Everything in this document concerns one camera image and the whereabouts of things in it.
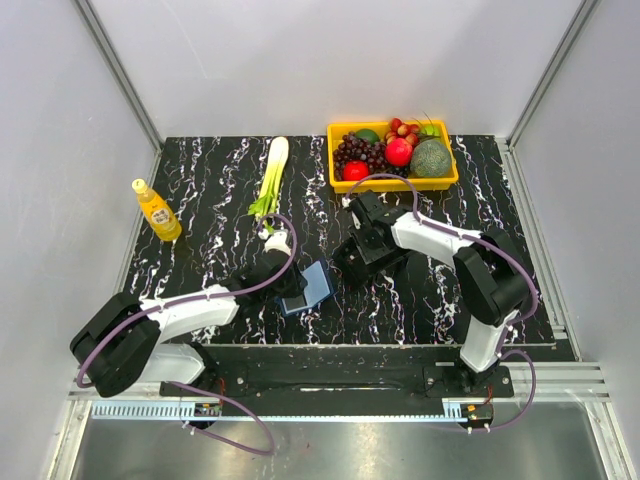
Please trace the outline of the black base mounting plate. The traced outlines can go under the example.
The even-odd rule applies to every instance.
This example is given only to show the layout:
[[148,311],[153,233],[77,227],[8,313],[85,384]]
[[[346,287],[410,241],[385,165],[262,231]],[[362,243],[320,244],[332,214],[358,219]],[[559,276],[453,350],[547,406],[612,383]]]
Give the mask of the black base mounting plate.
[[265,392],[382,391],[426,395],[429,398],[499,398],[514,396],[506,367],[492,367],[484,374],[471,374],[457,364],[424,364],[408,361],[318,364],[289,362],[222,362],[205,370],[194,382],[196,388],[212,387],[231,397],[257,396]]

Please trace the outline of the yellow juice bottle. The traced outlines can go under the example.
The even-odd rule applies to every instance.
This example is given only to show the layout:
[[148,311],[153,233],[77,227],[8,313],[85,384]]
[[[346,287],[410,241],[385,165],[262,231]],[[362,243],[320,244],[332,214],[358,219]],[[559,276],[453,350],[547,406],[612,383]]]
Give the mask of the yellow juice bottle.
[[131,186],[141,212],[158,238],[164,242],[177,240],[182,227],[166,201],[143,179],[135,179]]

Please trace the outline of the dark blueberry cluster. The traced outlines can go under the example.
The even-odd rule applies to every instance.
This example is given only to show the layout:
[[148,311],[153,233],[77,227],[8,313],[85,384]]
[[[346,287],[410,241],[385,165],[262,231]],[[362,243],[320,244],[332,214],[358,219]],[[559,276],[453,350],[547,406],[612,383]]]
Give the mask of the dark blueberry cluster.
[[410,174],[410,167],[409,166],[404,166],[404,167],[398,167],[398,166],[387,166],[384,168],[376,168],[373,171],[374,174],[389,174],[389,175],[396,175],[396,176],[400,176],[403,178],[408,178],[409,174]]

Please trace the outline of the red apple front left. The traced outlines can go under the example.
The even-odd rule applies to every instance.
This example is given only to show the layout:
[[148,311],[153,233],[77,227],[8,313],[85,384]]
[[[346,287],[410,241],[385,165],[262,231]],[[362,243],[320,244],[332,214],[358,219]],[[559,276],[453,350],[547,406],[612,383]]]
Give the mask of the red apple front left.
[[366,178],[370,174],[369,165],[366,161],[352,160],[345,164],[342,169],[342,180],[357,182]]

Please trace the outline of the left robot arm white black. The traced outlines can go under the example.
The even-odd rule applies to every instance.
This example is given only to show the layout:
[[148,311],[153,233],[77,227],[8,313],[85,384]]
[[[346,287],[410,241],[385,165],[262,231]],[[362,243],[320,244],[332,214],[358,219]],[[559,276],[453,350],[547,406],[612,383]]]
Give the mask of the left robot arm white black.
[[70,342],[79,363],[76,385],[93,388],[103,398],[119,395],[141,379],[163,343],[208,326],[226,325],[255,303],[297,300],[307,286],[293,257],[271,250],[255,264],[199,292],[146,301],[118,292]]

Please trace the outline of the green apple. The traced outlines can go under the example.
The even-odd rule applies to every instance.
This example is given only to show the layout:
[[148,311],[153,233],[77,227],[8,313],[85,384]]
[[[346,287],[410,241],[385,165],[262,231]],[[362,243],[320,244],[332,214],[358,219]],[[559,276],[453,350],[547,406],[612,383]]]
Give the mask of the green apple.
[[429,123],[420,127],[418,137],[421,141],[440,139],[442,132],[438,126]]

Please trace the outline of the celery stalk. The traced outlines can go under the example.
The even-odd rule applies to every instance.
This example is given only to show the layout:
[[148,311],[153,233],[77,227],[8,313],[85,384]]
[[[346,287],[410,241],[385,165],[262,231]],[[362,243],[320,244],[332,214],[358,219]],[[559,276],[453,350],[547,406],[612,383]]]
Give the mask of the celery stalk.
[[280,187],[289,157],[289,142],[286,137],[274,138],[269,146],[267,164],[258,198],[249,206],[248,214],[258,222],[258,236],[266,240],[274,231],[268,220],[262,218],[278,211]]

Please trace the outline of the yellow plastic fruit bin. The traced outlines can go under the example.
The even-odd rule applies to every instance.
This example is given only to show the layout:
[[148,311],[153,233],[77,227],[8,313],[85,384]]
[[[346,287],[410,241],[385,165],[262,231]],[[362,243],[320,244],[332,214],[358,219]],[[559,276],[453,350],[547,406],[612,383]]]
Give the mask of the yellow plastic fruit bin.
[[[427,177],[427,178],[409,178],[410,183],[418,191],[441,191],[447,190],[450,186],[454,185],[459,180],[459,172],[456,165],[456,160],[453,155],[449,133],[446,124],[440,119],[434,120],[410,120],[410,123],[424,123],[429,125],[429,128],[436,133],[437,139],[448,149],[451,156],[451,168],[449,172],[441,177]],[[336,177],[336,168],[334,165],[334,151],[338,148],[338,145],[342,142],[342,136],[348,134],[350,131],[357,131],[362,128],[369,128],[375,131],[381,138],[390,130],[388,121],[376,121],[376,122],[346,122],[346,123],[330,123],[327,126],[327,148],[328,148],[328,178],[331,188],[336,194],[346,194],[349,189],[354,185],[353,181],[342,181]],[[366,190],[372,190],[374,192],[403,192],[409,191],[410,187],[397,179],[373,179],[367,180],[360,184],[355,191],[362,192]]]

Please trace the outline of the black plastic card box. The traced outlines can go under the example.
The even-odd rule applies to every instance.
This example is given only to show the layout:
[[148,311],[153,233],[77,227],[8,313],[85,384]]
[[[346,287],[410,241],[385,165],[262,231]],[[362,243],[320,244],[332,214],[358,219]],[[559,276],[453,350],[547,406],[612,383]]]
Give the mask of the black plastic card box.
[[406,266],[411,255],[411,251],[399,247],[371,249],[355,238],[349,238],[334,251],[332,260],[343,283],[350,290],[355,290],[380,273],[397,273]]

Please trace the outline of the red pink peach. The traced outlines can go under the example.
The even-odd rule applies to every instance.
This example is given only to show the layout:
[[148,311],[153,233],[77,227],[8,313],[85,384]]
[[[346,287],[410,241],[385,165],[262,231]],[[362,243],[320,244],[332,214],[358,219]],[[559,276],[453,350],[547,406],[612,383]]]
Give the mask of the red pink peach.
[[412,157],[413,146],[404,138],[395,138],[389,142],[385,149],[387,162],[395,167],[407,166]]

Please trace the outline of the green avocado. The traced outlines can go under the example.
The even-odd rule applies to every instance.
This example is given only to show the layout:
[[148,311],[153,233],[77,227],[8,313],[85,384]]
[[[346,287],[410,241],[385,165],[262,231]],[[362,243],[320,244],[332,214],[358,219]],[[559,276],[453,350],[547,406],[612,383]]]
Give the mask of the green avocado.
[[360,140],[369,142],[370,144],[375,144],[380,141],[379,135],[375,131],[368,128],[357,130],[355,132],[355,136]]

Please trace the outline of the black card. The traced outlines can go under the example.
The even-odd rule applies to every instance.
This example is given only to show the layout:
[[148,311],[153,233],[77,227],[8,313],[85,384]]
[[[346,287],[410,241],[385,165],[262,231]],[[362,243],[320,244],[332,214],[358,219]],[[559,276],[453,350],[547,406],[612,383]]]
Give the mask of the black card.
[[281,300],[283,312],[287,315],[305,310],[306,309],[306,298],[301,295],[297,297],[291,298],[283,298]]

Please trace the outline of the green netted melon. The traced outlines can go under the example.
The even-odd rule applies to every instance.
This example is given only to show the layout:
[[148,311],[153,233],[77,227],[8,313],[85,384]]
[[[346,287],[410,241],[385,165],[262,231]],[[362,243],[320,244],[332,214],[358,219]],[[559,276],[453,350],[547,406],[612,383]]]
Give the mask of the green netted melon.
[[413,150],[410,170],[417,177],[443,177],[451,166],[451,154],[438,140],[424,141]]

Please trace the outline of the red cherry cluster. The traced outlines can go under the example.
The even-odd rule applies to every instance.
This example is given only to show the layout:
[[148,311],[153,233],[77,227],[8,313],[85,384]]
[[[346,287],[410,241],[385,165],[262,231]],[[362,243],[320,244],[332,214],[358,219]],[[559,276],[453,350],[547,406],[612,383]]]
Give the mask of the red cherry cluster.
[[411,146],[416,146],[419,143],[420,133],[421,127],[418,123],[406,123],[394,117],[389,122],[389,131],[385,134],[384,140],[389,144],[400,138],[406,140]]

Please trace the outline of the blue leather card holder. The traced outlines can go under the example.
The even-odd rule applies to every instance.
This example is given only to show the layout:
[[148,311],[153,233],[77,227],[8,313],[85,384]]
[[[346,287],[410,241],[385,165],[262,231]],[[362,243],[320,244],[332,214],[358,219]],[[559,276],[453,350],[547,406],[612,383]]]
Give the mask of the blue leather card holder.
[[306,298],[306,309],[287,315],[282,309],[281,300],[283,298],[277,298],[277,304],[279,305],[284,317],[297,315],[313,309],[335,294],[336,288],[332,272],[330,271],[325,259],[317,260],[304,269],[301,274],[307,281],[307,286],[304,288],[302,294]]

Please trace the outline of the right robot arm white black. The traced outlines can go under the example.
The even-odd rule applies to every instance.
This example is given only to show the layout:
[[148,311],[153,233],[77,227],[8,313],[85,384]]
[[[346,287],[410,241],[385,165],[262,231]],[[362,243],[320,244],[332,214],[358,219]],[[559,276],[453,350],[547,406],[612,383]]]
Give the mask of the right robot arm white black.
[[345,282],[353,288],[414,253],[453,268],[470,313],[465,341],[447,386],[480,394],[499,365],[509,321],[537,300],[535,287],[506,232],[465,230],[434,221],[406,207],[390,207],[370,191],[345,202],[352,215],[349,238],[334,253]]

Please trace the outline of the purple grape bunch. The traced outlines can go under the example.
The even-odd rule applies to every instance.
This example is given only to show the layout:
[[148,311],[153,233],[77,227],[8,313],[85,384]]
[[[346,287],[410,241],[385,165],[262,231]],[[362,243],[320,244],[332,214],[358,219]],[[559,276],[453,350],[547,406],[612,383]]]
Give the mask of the purple grape bunch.
[[332,151],[332,164],[334,167],[334,178],[337,181],[342,180],[342,169],[345,164],[352,160],[366,161],[369,165],[370,174],[376,168],[384,168],[389,166],[385,158],[386,146],[382,142],[370,144],[367,141],[358,139],[355,132],[343,135],[341,141]]

